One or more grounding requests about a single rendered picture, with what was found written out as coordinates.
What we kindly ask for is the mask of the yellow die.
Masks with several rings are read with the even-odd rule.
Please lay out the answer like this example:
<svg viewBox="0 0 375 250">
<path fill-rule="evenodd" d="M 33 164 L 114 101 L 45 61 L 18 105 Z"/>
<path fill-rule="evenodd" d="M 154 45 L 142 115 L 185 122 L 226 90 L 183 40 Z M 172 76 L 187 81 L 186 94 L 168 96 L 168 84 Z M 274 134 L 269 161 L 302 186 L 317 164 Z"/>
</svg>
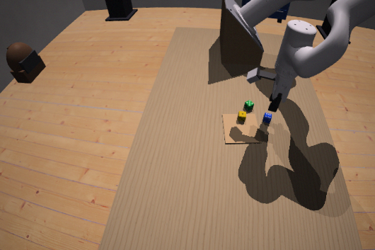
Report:
<svg viewBox="0 0 375 250">
<path fill-rule="evenodd" d="M 244 121 L 246 120 L 246 112 L 244 111 L 239 111 L 238 112 L 238 121 Z"/>
</svg>

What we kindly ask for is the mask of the blue die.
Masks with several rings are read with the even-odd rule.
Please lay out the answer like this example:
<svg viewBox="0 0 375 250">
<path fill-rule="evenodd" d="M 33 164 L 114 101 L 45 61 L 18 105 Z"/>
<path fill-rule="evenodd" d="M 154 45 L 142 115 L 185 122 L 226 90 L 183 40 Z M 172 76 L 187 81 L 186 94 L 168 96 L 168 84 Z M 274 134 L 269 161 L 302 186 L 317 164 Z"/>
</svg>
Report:
<svg viewBox="0 0 375 250">
<path fill-rule="evenodd" d="M 263 122 L 264 123 L 270 123 L 272 119 L 272 114 L 269 114 L 269 113 L 265 113 L 264 116 L 263 116 Z"/>
</svg>

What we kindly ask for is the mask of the green die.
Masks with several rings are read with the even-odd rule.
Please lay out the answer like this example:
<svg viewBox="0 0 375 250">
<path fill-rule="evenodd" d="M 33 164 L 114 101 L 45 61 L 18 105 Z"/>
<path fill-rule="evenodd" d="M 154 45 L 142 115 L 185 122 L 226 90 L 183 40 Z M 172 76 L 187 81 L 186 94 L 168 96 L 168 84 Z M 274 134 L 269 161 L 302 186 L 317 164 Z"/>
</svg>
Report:
<svg viewBox="0 0 375 250">
<path fill-rule="evenodd" d="M 253 106 L 254 106 L 254 103 L 253 103 L 251 100 L 246 101 L 245 104 L 244 104 L 244 108 L 245 108 L 247 111 L 253 109 Z"/>
</svg>

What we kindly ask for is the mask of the peach square mat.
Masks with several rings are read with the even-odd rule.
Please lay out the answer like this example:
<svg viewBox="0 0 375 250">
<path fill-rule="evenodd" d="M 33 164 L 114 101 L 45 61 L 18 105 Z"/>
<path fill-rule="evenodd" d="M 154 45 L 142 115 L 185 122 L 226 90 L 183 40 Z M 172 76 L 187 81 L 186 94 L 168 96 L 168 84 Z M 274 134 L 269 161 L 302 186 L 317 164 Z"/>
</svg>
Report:
<svg viewBox="0 0 375 250">
<path fill-rule="evenodd" d="M 238 121 L 238 114 L 222 114 L 226 144 L 261 143 L 255 114 L 246 114 L 246 120 Z"/>
</svg>

